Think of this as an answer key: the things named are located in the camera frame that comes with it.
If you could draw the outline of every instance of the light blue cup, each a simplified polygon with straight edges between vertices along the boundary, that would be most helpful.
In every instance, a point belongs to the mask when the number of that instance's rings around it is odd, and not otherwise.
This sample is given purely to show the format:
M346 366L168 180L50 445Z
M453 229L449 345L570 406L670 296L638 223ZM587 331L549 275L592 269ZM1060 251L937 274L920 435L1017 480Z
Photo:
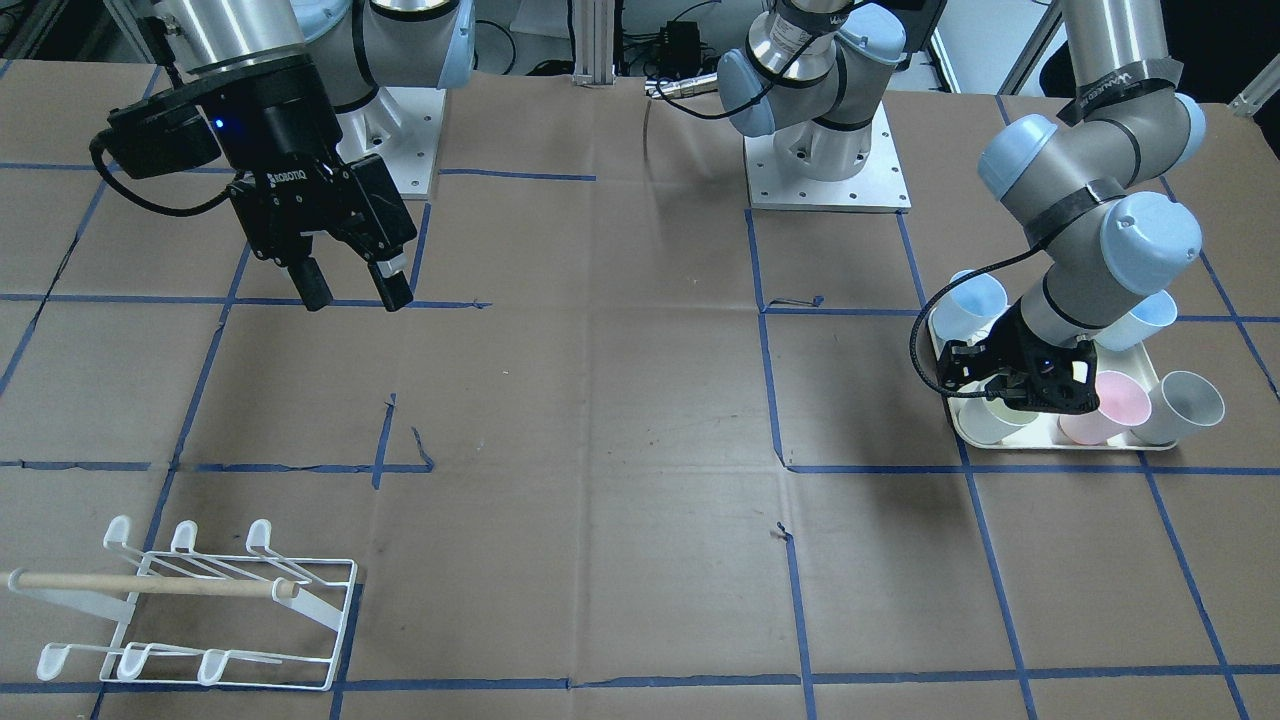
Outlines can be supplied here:
M1167 291L1160 291L1125 313L1093 341L1112 352L1121 352L1167 328L1178 319L1178 304Z
M951 275L951 282L972 272L960 270ZM998 318L1007 305L1005 286L991 275L978 275L956 286L938 301L929 316L933 337L940 342L948 340L968 342L983 325Z

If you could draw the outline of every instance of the metal mounting plate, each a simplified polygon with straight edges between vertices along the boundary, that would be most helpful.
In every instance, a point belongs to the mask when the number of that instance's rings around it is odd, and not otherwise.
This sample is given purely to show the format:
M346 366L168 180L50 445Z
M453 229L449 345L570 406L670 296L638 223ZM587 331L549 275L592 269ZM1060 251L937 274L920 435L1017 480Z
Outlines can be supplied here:
M896 213L911 208L884 105L876 109L872 119L872 150L867 164L846 181L815 181L794 172L778 161L773 136L745 140L751 208L837 213Z

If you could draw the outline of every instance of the wooden dowel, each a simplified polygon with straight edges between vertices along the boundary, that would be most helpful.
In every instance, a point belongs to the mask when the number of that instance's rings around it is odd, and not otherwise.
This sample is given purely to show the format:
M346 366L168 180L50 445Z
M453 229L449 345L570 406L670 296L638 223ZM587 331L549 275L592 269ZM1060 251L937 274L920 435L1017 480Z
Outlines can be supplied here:
M155 594L202 594L211 597L271 597L265 580L224 580L218 578L168 578L155 575L92 575L81 573L22 573L17 587L49 591L142 592ZM298 583L280 583L280 597L297 597Z

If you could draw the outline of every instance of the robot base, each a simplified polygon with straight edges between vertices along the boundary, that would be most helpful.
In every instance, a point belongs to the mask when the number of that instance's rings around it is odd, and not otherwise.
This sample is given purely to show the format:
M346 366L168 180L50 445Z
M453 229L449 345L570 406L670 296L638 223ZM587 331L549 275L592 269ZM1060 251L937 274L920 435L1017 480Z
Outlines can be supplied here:
M872 150L867 161L860 173L846 181L815 181L791 170L778 161L773 136L745 140L751 208L837 213L896 213L911 208L883 105L876 109L872 119Z
M444 127L444 91L385 87L367 106L338 115L338 154L353 161L378 152L406 200L430 200Z

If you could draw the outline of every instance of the light blue joint cap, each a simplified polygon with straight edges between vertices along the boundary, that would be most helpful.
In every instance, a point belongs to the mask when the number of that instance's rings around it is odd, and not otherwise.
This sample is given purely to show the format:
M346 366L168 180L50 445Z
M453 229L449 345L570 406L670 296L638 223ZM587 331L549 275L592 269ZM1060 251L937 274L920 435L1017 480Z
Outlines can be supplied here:
M1196 261L1201 228L1184 205L1158 192L1135 192L1102 220L1102 258L1129 292L1155 295Z
M329 32L351 10L351 0L289 0L307 42Z
M854 10L841 26L840 36L854 50L884 65L899 64L906 47L902 22L879 5L863 5Z
M1039 151L1057 132L1057 126L1044 115L1027 115L1014 120L991 140L978 158L978 177L1000 200L1023 177Z
M462 0L453 15L453 37L444 53L444 65L440 68L440 90L462 87L471 79L471 60L476 47L475 5L472 0Z
M741 50L730 50L722 55L716 76L726 111L745 105L764 90L760 76ZM773 105L769 104L768 95L746 110L731 115L730 122L746 137L763 137L778 129L773 122Z
M1183 154L1178 156L1178 161L1172 165L1172 168L1176 168L1178 165L1181 165L1184 160L1194 155L1197 150L1199 150L1201 143L1204 142L1207 123L1204 122L1204 110L1201 110L1201 106L1197 105L1194 100L1181 92L1175 92L1174 97L1183 104L1183 108L1187 108L1187 117L1192 120L1192 132L1187 137L1187 147L1183 150Z

